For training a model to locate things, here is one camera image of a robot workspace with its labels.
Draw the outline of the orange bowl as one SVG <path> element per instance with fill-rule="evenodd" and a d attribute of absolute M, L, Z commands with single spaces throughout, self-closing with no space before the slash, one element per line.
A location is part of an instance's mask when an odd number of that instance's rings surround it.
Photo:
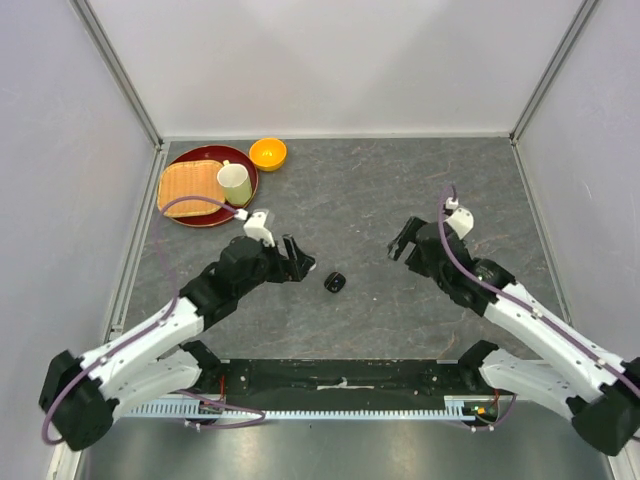
<path fill-rule="evenodd" d="M 262 138 L 249 149 L 249 158 L 257 169 L 272 172 L 280 169 L 287 158 L 286 144 L 277 138 Z"/>

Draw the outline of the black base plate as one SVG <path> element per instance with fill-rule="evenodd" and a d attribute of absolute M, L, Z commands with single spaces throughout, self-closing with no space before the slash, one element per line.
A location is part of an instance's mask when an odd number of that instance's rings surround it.
<path fill-rule="evenodd" d="M 231 359 L 201 373 L 194 388 L 231 395 L 275 389 L 346 389 L 419 392 L 428 396 L 503 397 L 480 374 L 457 362 L 415 359 Z"/>

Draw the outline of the red round tray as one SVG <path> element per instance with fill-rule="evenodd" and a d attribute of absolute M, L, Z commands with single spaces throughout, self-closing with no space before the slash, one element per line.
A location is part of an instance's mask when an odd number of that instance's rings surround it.
<path fill-rule="evenodd" d="M 244 166 L 248 171 L 252 187 L 251 197 L 249 201 L 244 204 L 244 207 L 250 205 L 250 203 L 253 201 L 253 198 L 255 197 L 259 186 L 259 173 L 255 165 L 251 162 L 250 158 L 244 152 L 226 145 L 206 145 L 192 149 L 179 155 L 176 159 L 169 163 L 169 166 L 181 162 L 199 160 L 215 160 L 219 163 L 223 163 L 225 160 L 228 160 L 232 164 L 240 164 Z M 205 228 L 223 225 L 231 221 L 232 219 L 233 215 L 231 212 L 227 211 L 224 208 L 220 208 L 218 211 L 208 215 L 177 217 L 173 218 L 173 221 L 184 226 Z"/>

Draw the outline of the woven bamboo mat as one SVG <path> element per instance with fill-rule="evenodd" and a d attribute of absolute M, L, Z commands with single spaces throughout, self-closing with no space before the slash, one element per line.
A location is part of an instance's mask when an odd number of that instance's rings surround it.
<path fill-rule="evenodd" d="M 162 173 L 157 193 L 157 207 L 162 211 L 171 201 L 199 196 L 222 204 L 226 199 L 217 174 L 223 165 L 215 160 L 174 162 Z M 201 216 L 215 213 L 221 207 L 203 200 L 187 200 L 171 206 L 164 215 L 171 218 Z"/>

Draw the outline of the black earbud charging case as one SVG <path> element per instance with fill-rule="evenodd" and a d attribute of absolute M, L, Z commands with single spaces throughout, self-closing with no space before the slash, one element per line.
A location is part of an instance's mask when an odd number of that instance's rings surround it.
<path fill-rule="evenodd" d="M 330 293 L 340 292 L 346 285 L 346 277 L 337 271 L 331 272 L 324 281 L 324 288 Z"/>

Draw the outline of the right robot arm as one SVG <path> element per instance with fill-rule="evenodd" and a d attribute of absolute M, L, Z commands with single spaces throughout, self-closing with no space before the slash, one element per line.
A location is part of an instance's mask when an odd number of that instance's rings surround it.
<path fill-rule="evenodd" d="M 459 209 L 442 223 L 412 216 L 389 243 L 403 252 L 408 269 L 432 279 L 456 305 L 506 330 L 546 366 L 518 359 L 489 343 L 477 343 L 458 368 L 467 392 L 487 387 L 523 396 L 567 419 L 597 451 L 616 456 L 639 438 L 639 361 L 598 346 L 555 316 L 498 263 L 472 256 L 464 237 L 472 215 Z"/>

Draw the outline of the pale green cup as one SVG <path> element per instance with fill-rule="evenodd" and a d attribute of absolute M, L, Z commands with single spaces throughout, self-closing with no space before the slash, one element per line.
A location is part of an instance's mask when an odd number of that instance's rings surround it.
<path fill-rule="evenodd" d="M 230 205 L 241 207 L 250 201 L 253 192 L 251 180 L 249 171 L 242 164 L 225 160 L 217 173 L 217 181 Z"/>

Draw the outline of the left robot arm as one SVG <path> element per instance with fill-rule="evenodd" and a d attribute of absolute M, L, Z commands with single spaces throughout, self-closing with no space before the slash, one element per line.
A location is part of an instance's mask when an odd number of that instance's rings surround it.
<path fill-rule="evenodd" d="M 49 363 L 38 404 L 41 438 L 81 451 L 101 439 L 126 411 L 167 393 L 208 393 L 219 382 L 217 357 L 196 336 L 236 311 L 263 283 L 300 282 L 316 261 L 290 235 L 285 248 L 249 236 L 234 238 L 157 313 L 78 357 L 64 350 Z"/>

